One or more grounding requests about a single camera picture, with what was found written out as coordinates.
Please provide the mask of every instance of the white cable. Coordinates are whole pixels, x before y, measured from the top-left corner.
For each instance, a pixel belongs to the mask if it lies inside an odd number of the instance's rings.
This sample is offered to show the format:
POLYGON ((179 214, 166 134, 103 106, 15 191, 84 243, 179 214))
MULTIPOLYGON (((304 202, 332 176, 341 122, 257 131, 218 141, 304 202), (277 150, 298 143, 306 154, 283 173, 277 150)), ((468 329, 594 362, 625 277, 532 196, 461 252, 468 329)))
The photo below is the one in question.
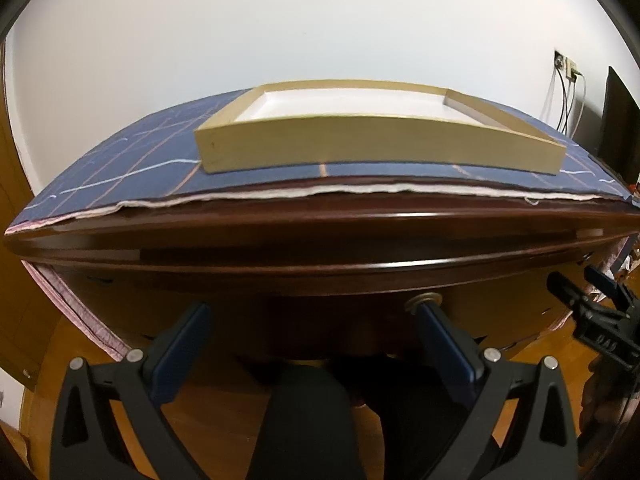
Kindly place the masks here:
POLYGON ((584 111, 584 100, 587 97, 587 79, 585 78, 585 76, 583 76, 579 72, 576 72, 576 74, 582 78, 582 104, 580 105, 580 113, 578 114, 578 118, 575 121, 574 129, 572 130, 571 135, 569 136, 570 139, 574 138, 575 131, 578 129, 578 124, 580 124, 580 118, 582 117, 582 112, 584 111))

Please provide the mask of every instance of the wooden door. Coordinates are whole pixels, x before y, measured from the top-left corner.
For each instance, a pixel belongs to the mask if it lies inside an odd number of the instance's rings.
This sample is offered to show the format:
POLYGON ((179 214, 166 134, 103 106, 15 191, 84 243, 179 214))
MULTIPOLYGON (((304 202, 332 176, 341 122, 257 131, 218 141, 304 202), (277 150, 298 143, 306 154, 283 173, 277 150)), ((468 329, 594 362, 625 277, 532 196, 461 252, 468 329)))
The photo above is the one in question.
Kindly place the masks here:
MULTIPOLYGON (((0 232, 18 215, 33 193, 12 137, 4 94, 4 43, 0 45, 0 232)), ((0 367, 29 389, 60 311, 31 279, 20 260, 0 243, 0 367)))

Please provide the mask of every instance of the black cable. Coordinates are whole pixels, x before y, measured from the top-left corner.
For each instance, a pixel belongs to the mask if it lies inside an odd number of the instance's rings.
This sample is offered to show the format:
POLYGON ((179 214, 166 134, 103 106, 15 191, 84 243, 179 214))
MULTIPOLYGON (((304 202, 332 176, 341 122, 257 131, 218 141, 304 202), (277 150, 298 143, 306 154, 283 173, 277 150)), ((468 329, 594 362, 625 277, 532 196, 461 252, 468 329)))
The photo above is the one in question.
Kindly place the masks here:
POLYGON ((571 97, 571 104, 569 104, 569 109, 566 111, 566 116, 564 117, 564 128, 562 128, 562 131, 564 132, 564 134, 567 134, 567 128, 569 126, 569 117, 571 116, 571 110, 574 109, 574 101, 575 101, 575 80, 573 81, 569 81, 569 90, 567 92, 567 97, 569 94, 571 94, 571 88, 574 88, 574 95, 571 97))
POLYGON ((558 126, 556 126, 556 130, 560 131, 560 124, 562 124, 562 118, 566 112, 566 86, 564 85, 564 79, 562 78, 562 73, 560 69, 556 66, 556 72, 560 76, 560 83, 562 84, 562 111, 560 112, 560 120, 558 121, 558 126))

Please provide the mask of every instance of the metal bolt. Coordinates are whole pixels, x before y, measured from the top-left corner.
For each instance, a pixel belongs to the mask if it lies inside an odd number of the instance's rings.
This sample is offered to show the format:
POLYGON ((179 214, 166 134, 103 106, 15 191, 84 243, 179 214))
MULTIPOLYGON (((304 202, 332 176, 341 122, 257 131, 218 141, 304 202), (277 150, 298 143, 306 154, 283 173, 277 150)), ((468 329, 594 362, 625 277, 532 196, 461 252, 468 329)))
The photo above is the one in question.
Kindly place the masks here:
POLYGON ((144 357, 144 352, 140 348, 134 348, 127 353, 127 361, 130 363, 137 363, 144 357))
POLYGON ((442 295, 438 294, 437 292, 424 292, 422 294, 418 294, 404 304, 404 309, 412 316, 415 316, 418 305, 424 303, 425 301, 433 301, 438 306, 440 306, 442 304, 442 295))
POLYGON ((497 348, 485 348, 482 355, 484 355, 487 361, 491 361, 492 363, 497 363, 502 357, 502 354, 497 348))
POLYGON ((83 364, 84 359, 82 359, 81 357, 74 357, 69 363, 69 368, 71 368, 72 370, 79 370, 80 368, 82 368, 83 364))
POLYGON ((552 355, 546 356, 542 361, 549 370, 555 370, 558 368, 558 359, 553 357, 552 355))

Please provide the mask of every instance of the wooden floor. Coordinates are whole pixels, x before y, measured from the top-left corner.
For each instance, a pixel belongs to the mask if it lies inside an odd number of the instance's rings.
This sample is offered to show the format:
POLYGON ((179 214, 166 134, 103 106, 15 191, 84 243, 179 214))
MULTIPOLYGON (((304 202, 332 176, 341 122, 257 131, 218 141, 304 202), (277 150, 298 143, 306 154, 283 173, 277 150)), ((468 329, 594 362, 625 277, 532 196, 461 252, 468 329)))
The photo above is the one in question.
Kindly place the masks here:
MULTIPOLYGON (((636 273, 631 279, 635 290, 640 288, 639 278, 636 273)), ((533 363, 545 355, 554 355, 560 362, 577 422, 582 387, 590 376, 587 366, 594 352, 571 338, 572 325, 570 321, 564 328, 543 336, 512 360, 533 363)), ((31 462, 39 479, 49 478, 49 439, 55 403, 66 366, 77 355, 85 356, 91 364, 110 361, 78 329, 62 319, 42 365, 28 423, 31 462)), ((194 459, 211 478, 241 480, 246 473, 267 400, 265 392, 232 392, 215 386, 187 383, 177 400, 166 405, 163 411, 194 459)), ((122 407, 114 402, 113 408, 136 465, 144 474, 156 478, 122 407)), ((499 442, 504 438, 513 409, 513 403, 505 407, 495 428, 494 435, 499 442)), ((383 441, 378 418, 368 408, 354 410, 353 414, 368 478, 382 479, 383 441)))

